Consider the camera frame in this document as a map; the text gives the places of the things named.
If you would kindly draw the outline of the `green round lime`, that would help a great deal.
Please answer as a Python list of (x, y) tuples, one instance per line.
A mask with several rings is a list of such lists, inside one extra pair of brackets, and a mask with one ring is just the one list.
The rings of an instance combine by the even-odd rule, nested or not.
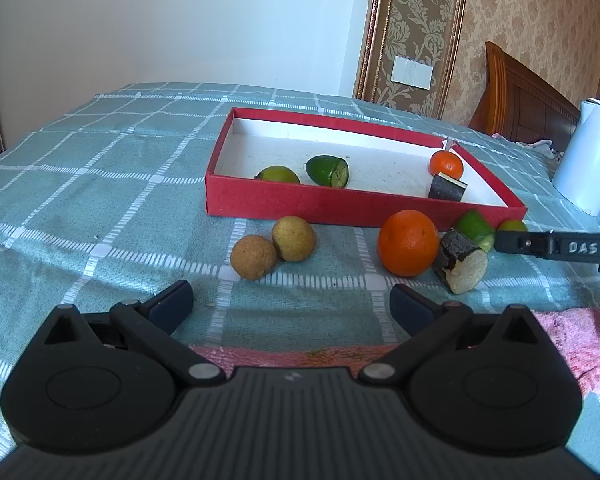
[(498, 226), (498, 232), (527, 232), (528, 228), (522, 220), (509, 219)]

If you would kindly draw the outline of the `large orange tangerine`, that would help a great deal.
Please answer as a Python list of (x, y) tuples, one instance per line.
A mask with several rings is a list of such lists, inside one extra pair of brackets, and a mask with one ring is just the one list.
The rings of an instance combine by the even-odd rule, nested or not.
[(390, 273), (412, 278), (432, 266), (439, 250), (439, 234), (426, 214), (404, 209), (390, 216), (380, 228), (377, 252)]

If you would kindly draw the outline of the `brown longan fruit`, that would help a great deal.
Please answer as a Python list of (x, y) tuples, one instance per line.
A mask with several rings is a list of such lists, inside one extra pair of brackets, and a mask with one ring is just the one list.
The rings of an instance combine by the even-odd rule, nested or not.
[(317, 238), (306, 220), (286, 216), (275, 222), (272, 242), (280, 258), (288, 262), (301, 262), (313, 254)]
[(230, 265), (245, 280), (260, 280), (276, 265), (277, 252), (272, 242), (260, 235), (246, 235), (234, 245)]

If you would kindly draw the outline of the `small orange tangerine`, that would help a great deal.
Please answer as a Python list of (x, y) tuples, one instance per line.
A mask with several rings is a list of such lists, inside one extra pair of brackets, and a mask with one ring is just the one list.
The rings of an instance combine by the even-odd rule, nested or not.
[(464, 165), (457, 154), (451, 151), (436, 151), (428, 162), (428, 170), (432, 176), (446, 174), (447, 176), (460, 180), (464, 174)]

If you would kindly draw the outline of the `small green cucumber piece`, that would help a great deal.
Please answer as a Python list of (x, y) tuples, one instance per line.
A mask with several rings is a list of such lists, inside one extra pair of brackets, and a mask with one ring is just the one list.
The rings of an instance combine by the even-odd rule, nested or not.
[(345, 188), (349, 182), (349, 166), (340, 157), (316, 155), (306, 162), (306, 173), (317, 185)]

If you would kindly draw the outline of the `white kettle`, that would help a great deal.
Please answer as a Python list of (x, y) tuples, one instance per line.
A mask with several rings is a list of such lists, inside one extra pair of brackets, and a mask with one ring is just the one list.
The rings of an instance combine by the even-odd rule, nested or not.
[(600, 214), (600, 100), (581, 102), (580, 119), (552, 183), (556, 191), (585, 214)]

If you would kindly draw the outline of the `pink towel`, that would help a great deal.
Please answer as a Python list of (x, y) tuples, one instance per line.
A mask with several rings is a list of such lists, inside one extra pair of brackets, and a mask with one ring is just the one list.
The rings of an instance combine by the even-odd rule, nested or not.
[[(577, 379), (582, 396), (600, 393), (600, 311), (572, 308), (562, 312), (535, 312)], [(362, 367), (393, 350), (382, 346), (332, 347), (311, 351), (265, 352), (243, 348), (191, 346), (190, 350), (215, 362), (226, 374), (238, 366), (329, 367), (345, 366), (356, 374)]]

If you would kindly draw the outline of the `teal plaid bed sheet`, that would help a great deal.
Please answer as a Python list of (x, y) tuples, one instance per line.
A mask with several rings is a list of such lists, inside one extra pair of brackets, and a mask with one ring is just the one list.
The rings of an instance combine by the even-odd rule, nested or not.
[[(238, 84), (130, 84), (95, 96), (28, 133), (0, 156), (0, 392), (48, 312), (84, 312), (145, 299), (180, 278), (193, 285), (184, 344), (300, 351), (395, 344), (391, 276), (373, 229), (319, 226), (307, 262), (281, 264), (260, 282), (230, 270), (230, 250), (266, 221), (216, 218), (204, 174), (234, 107), (376, 122), (453, 138), (527, 208), (535, 231), (600, 232), (557, 194), (555, 163), (531, 148), (342, 96)], [(12, 438), (0, 411), (0, 460)]]

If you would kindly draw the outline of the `red shallow cardboard box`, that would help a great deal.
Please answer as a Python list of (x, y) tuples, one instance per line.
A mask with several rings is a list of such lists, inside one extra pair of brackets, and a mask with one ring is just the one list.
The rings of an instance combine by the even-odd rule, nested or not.
[[(460, 202), (430, 200), (428, 162), (449, 150), (462, 160), (467, 184)], [(345, 188), (314, 183), (306, 162), (343, 158)], [(286, 166), (299, 184), (256, 180), (268, 166)], [(403, 209), (419, 210), (444, 230), (468, 210), (491, 226), (520, 220), (524, 203), (462, 144), (441, 136), (336, 117), (234, 107), (215, 142), (204, 176), (212, 216), (277, 220), (294, 214), (311, 223), (379, 228)]]

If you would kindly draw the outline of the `green lime in box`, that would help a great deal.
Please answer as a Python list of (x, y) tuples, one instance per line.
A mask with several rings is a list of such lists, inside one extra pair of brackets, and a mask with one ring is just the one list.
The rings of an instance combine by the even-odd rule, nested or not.
[(259, 171), (254, 178), (256, 180), (278, 182), (278, 183), (294, 183), (299, 184), (299, 177), (288, 167), (274, 165), (268, 166)]

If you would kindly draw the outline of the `white wall switch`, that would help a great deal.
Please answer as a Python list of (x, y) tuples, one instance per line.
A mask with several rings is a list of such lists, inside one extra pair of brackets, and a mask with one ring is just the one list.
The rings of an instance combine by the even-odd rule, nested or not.
[(433, 72), (434, 69), (429, 65), (397, 56), (393, 61), (390, 80), (404, 86), (429, 90)]

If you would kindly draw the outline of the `gold wall moulding frame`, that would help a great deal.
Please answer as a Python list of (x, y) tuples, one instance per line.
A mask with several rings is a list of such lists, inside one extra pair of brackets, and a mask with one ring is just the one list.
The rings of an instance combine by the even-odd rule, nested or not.
[[(572, 104), (600, 99), (600, 0), (370, 0), (354, 95), (466, 126), (488, 41)], [(431, 88), (392, 82), (397, 56), (431, 66)]]

